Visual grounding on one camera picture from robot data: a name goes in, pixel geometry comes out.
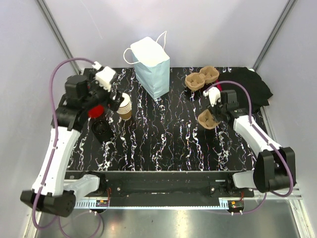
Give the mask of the single pulp cup carrier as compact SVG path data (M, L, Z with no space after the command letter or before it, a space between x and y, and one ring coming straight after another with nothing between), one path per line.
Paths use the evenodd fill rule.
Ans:
M220 122L216 122L208 109L198 115L198 123L205 129L215 129Z

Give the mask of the stack of paper cups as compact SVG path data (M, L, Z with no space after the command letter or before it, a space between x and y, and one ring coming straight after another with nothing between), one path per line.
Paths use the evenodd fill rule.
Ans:
M124 98L123 102L120 104L117 113L121 117L122 120L129 120L132 117L132 104L130 96L126 93L122 94Z

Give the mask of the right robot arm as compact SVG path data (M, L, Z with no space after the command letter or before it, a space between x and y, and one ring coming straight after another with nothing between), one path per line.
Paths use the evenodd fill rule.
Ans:
M211 87L204 91L208 98L208 111L215 122L225 122L238 133L257 156L253 171L237 172L225 184L229 196L237 196L243 188L256 189L261 193L276 193L288 189L288 196L296 183L295 152L272 140L241 108L234 90L219 91Z

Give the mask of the stack of pulp cup carriers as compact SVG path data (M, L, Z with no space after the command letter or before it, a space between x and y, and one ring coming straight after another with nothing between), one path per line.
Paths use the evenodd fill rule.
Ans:
M186 76L185 85L191 91L198 91L205 84L211 84L218 80L220 73L213 66L205 66L199 72L194 72Z

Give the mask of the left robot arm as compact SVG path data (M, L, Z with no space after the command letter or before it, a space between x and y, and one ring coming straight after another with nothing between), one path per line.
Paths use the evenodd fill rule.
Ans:
M88 120L88 112L102 104L115 112L123 102L121 92L111 96L115 79L116 75L102 76L100 73L92 78L68 77L65 94L58 106L53 106L51 137L40 173L32 188L20 195L21 202L33 211L68 217L78 200L90 193L95 196L106 193L106 178L101 173L86 172L68 186L64 186L64 178L73 147Z

